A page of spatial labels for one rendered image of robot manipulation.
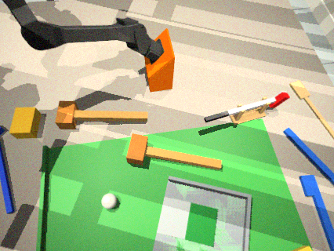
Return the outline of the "wooden spoon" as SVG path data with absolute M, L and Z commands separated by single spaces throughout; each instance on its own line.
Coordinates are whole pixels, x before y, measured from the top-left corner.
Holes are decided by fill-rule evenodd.
M 322 115 L 319 114 L 319 112 L 315 108 L 315 106 L 310 102 L 310 99 L 309 99 L 310 93 L 308 92 L 306 87 L 303 85 L 303 83 L 300 82 L 300 80 L 298 80 L 298 81 L 295 81 L 295 82 L 291 82 L 289 85 L 291 86 L 291 88 L 293 89 L 293 91 L 295 92 L 295 94 L 297 95 L 299 100 L 303 99 L 303 100 L 306 101 L 307 105 L 314 112 L 314 114 L 316 115 L 316 117 L 318 118 L 320 123 L 323 124 L 323 126 L 327 129 L 327 131 L 331 135 L 331 137 L 334 139 L 333 130 L 331 129 L 329 124 L 326 122 L 326 120 L 322 117 Z

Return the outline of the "red golf putter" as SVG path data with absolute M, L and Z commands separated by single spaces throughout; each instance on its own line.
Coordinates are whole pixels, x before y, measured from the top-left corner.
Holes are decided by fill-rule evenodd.
M 262 107 L 264 106 L 266 103 L 270 102 L 269 107 L 272 108 L 276 108 L 278 105 L 280 105 L 281 103 L 284 103 L 286 100 L 288 100 L 290 97 L 287 94 L 287 92 L 280 92 L 277 95 L 275 95 L 274 97 L 267 99 L 267 100 L 262 100 L 260 102 L 256 102 L 254 104 L 249 104 L 249 105 L 245 105 L 242 107 L 237 107 L 234 109 L 231 109 L 229 111 L 224 111 L 224 112 L 220 112 L 218 114 L 214 114 L 214 115 L 210 115 L 204 118 L 205 122 L 211 122 L 214 120 L 217 120 L 219 118 L 224 118 L 230 115 L 235 115 L 237 113 L 239 113 L 241 110 L 245 110 L 245 111 L 249 111 L 258 107 Z

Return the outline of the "white golf ball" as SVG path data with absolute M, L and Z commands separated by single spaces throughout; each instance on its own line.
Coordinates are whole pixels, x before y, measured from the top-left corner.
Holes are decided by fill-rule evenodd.
M 117 204 L 116 195 L 110 193 L 102 197 L 101 204 L 105 209 L 112 209 Z

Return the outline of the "green putting mat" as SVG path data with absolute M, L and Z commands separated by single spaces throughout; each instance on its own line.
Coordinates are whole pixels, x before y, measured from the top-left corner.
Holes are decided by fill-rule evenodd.
M 169 176 L 252 195 L 249 251 L 311 247 L 262 118 L 142 136 L 221 168 L 129 163 L 131 137 L 50 147 L 44 251 L 153 251 Z M 110 193 L 117 204 L 105 209 Z

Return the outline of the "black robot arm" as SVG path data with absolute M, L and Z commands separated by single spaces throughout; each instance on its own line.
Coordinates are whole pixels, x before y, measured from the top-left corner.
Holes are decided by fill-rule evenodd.
M 126 42 L 133 51 L 148 58 L 153 64 L 165 51 L 162 41 L 147 34 L 143 24 L 126 17 L 116 18 L 112 25 L 60 26 L 38 21 L 24 0 L 2 0 L 21 26 L 22 38 L 33 49 L 46 51 L 67 43 L 101 42 L 119 40 Z

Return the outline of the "orange mallet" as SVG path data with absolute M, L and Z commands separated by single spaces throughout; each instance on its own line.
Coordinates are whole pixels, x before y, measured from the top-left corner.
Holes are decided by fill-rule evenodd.
M 60 129 L 75 129 L 77 121 L 147 122 L 142 111 L 79 111 L 75 101 L 60 101 L 56 124 Z
M 127 162 L 143 165 L 144 157 L 160 158 L 173 162 L 181 162 L 194 166 L 201 166 L 210 169 L 220 169 L 221 160 L 214 158 L 206 158 L 198 155 L 190 155 L 177 151 L 169 151 L 156 147 L 148 147 L 148 136 L 132 134 L 128 153 Z

